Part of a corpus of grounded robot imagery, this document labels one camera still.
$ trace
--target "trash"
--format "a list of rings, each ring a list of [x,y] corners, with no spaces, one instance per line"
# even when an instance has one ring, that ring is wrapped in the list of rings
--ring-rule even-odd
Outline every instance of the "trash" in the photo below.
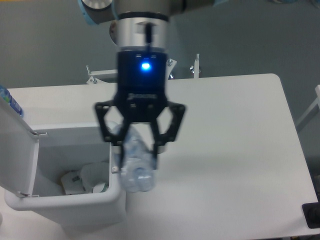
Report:
[[[70,171],[63,175],[61,183],[65,191],[65,195],[85,194],[86,190],[82,184],[77,171]]]
[[[82,167],[80,178],[87,193],[92,194],[94,187],[98,184],[109,186],[109,163],[96,162]]]
[[[109,163],[84,165],[80,171],[70,171],[61,178],[66,195],[103,193],[109,187]]]

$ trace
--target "metal clamp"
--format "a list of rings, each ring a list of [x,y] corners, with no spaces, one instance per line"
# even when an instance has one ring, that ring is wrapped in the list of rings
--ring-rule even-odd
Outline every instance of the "metal clamp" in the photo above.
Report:
[[[106,102],[97,102],[95,104],[95,111],[99,121],[103,140],[106,143],[112,143],[112,150],[114,150],[114,153],[120,154],[120,160],[118,166],[116,166],[118,167],[118,169],[115,168],[112,170],[112,172],[118,172],[118,170],[121,169],[123,166],[123,158],[125,155],[124,140],[129,130],[129,127],[133,122],[129,122],[124,119],[122,121],[119,133],[111,133],[105,123],[105,116],[107,115],[109,109],[113,106],[114,102],[112,100]],[[157,119],[154,119],[151,122],[149,122],[154,138],[153,150],[151,151],[151,153],[154,159],[156,160],[154,166],[155,169],[157,168],[157,156],[158,154],[164,151],[163,146],[165,146],[168,142],[174,142],[176,140],[182,119],[186,111],[186,106],[179,103],[168,102],[167,107],[169,107],[169,110],[172,113],[172,120],[166,133],[160,134]]]

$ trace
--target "white trash bin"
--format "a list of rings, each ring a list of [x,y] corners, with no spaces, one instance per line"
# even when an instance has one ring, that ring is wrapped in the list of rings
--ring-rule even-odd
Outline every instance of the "white trash bin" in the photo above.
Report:
[[[111,149],[95,122],[31,129],[0,98],[0,186],[14,210],[34,211],[63,226],[122,221],[126,193],[119,175],[111,172]],[[109,163],[105,192],[64,195],[64,174],[99,162]]]

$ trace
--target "robotic arm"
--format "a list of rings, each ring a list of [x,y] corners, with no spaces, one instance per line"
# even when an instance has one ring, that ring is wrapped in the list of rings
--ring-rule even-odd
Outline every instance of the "robotic arm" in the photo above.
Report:
[[[150,124],[155,160],[161,147],[176,140],[186,106],[168,101],[165,94],[169,17],[214,3],[215,0],[79,0],[89,24],[118,20],[117,92],[113,100],[98,102],[95,110],[104,141],[120,148],[120,169],[123,142],[131,124]],[[111,133],[104,120],[113,106],[123,116],[118,134]],[[166,133],[160,134],[157,118],[167,107],[172,113],[171,124]]]

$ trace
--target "black object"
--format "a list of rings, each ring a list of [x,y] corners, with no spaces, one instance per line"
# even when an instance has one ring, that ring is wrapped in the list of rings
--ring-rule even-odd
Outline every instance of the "black object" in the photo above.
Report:
[[[119,52],[117,92],[114,99],[95,105],[103,140],[120,147],[120,168],[124,157],[123,142],[131,124],[150,124],[154,138],[152,154],[156,160],[159,147],[176,140],[186,107],[167,100],[166,62],[167,55],[161,52]],[[105,123],[105,115],[112,106],[117,107],[123,116],[118,134],[112,134]],[[172,113],[172,120],[166,133],[160,134],[157,118],[166,107]]]
[[[132,19],[132,18],[147,18],[147,19],[159,19],[169,22],[169,17],[161,13],[149,12],[149,11],[129,11],[119,15],[121,19]]]
[[[310,229],[320,228],[320,203],[306,203],[302,205],[306,224]]]

